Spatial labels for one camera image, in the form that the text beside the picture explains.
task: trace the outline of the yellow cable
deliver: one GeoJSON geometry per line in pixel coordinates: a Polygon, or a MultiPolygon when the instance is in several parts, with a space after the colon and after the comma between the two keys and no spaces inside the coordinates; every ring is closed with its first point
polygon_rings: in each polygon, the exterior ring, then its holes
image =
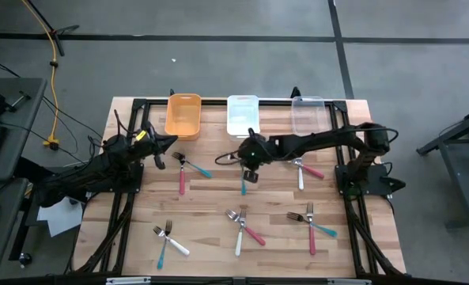
{"type": "MultiPolygon", "coordinates": [[[[53,39],[50,36],[50,33],[47,31],[47,28],[44,26],[43,22],[37,17],[36,13],[34,13],[34,10],[30,7],[30,5],[25,1],[21,0],[25,6],[27,6],[28,11],[32,13],[34,18],[39,22],[41,27],[43,27],[44,32],[46,33],[47,38],[50,40],[51,48],[53,49],[53,63],[57,62],[57,51],[55,49],[55,43],[53,43],[53,39]]],[[[55,139],[55,129],[57,126],[57,119],[59,117],[59,102],[57,101],[57,94],[55,92],[55,66],[51,66],[51,93],[53,94],[53,100],[55,101],[55,119],[53,120],[53,128],[51,129],[50,136],[48,138],[49,142],[58,142],[58,140],[55,139]]]]}

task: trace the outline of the clear plastic bin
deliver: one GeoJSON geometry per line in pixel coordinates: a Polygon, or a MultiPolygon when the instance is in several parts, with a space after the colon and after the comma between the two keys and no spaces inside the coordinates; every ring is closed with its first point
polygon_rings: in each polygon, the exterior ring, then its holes
{"type": "Polygon", "coordinates": [[[174,94],[168,99],[165,132],[180,140],[199,137],[201,123],[201,97],[197,94],[174,94]]]}
{"type": "Polygon", "coordinates": [[[248,137],[248,129],[260,133],[259,98],[255,95],[232,95],[227,98],[227,133],[231,139],[248,137]]]}
{"type": "Polygon", "coordinates": [[[328,131],[327,111],[321,97],[294,97],[292,99],[292,128],[295,135],[310,135],[328,131]]]}

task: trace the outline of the gray floor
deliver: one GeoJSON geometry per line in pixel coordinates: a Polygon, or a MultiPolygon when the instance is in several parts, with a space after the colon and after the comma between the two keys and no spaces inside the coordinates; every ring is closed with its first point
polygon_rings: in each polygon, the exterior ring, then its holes
{"type": "MultiPolygon", "coordinates": [[[[156,35],[332,36],[325,0],[37,1],[57,27],[84,33],[156,35]]],[[[469,0],[337,0],[344,36],[469,37],[469,0]]],[[[0,1],[0,31],[40,32],[18,1],[0,1]]],[[[334,44],[220,42],[64,42],[56,85],[61,108],[98,131],[113,96],[166,95],[169,88],[205,97],[256,94],[344,98],[334,44]]],[[[464,209],[438,153],[415,149],[469,112],[469,45],[347,44],[354,96],[367,99],[376,122],[400,137],[384,158],[407,182],[394,198],[407,271],[419,277],[469,282],[469,230],[444,222],[464,209]]],[[[0,62],[25,77],[49,78],[47,41],[0,40],[0,62]]],[[[9,77],[0,71],[0,77],[9,77]]],[[[51,98],[48,90],[46,96],[51,98]]],[[[43,106],[34,131],[47,135],[52,114],[43,106]]],[[[72,127],[73,123],[64,120],[72,127]]],[[[78,156],[88,157],[87,130],[74,126],[78,156]]],[[[63,127],[58,137],[74,150],[63,127]]],[[[74,162],[31,138],[25,156],[44,165],[74,162]]],[[[51,239],[35,230],[25,245],[35,261],[24,271],[3,264],[0,278],[58,274],[75,232],[51,239]]]]}

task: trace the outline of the wooden tabletop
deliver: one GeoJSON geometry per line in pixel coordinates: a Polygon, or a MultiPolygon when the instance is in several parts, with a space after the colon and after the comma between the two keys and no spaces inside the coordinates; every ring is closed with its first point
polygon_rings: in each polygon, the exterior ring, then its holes
{"type": "MultiPolygon", "coordinates": [[[[133,99],[113,99],[105,139],[116,134],[114,109],[128,125],[133,99]]],[[[350,100],[347,105],[351,124],[371,121],[367,101],[350,100]]],[[[259,110],[262,135],[292,133],[290,107],[261,106],[259,110]]],[[[150,109],[149,120],[161,134],[165,133],[165,113],[166,106],[150,109]]],[[[303,157],[306,165],[325,175],[320,180],[305,173],[304,191],[297,188],[295,167],[287,162],[273,162],[259,169],[257,184],[246,183],[248,194],[242,196],[239,165],[214,163],[218,155],[234,151],[239,145],[240,142],[231,141],[226,132],[226,107],[203,106],[199,138],[175,142],[163,156],[165,170],[157,169],[152,158],[144,161],[145,172],[141,191],[135,199],[123,274],[354,277],[345,208],[335,186],[333,168],[337,161],[334,149],[310,152],[303,157]],[[171,157],[174,151],[185,153],[188,161],[211,171],[213,178],[208,179],[186,166],[186,192],[180,196],[180,164],[171,157]],[[287,211],[304,214],[308,201],[314,203],[314,221],[338,232],[337,238],[315,232],[315,256],[309,254],[308,227],[286,218],[287,211]],[[229,220],[225,210],[239,211],[241,208],[246,209],[247,225],[266,240],[266,245],[261,246],[245,233],[241,255],[236,257],[234,249],[239,225],[229,220]],[[173,224],[170,237],[187,247],[191,254],[183,256],[168,244],[164,268],[157,270],[163,241],[153,232],[153,227],[163,228],[166,219],[171,219],[173,224]]],[[[74,251],[74,268],[87,261],[106,235],[112,199],[112,194],[101,193],[88,204],[74,251]]],[[[405,272],[388,202],[367,196],[366,205],[374,240],[395,267],[405,272]]],[[[365,245],[359,236],[358,239],[363,265],[368,270],[365,245]]]]}

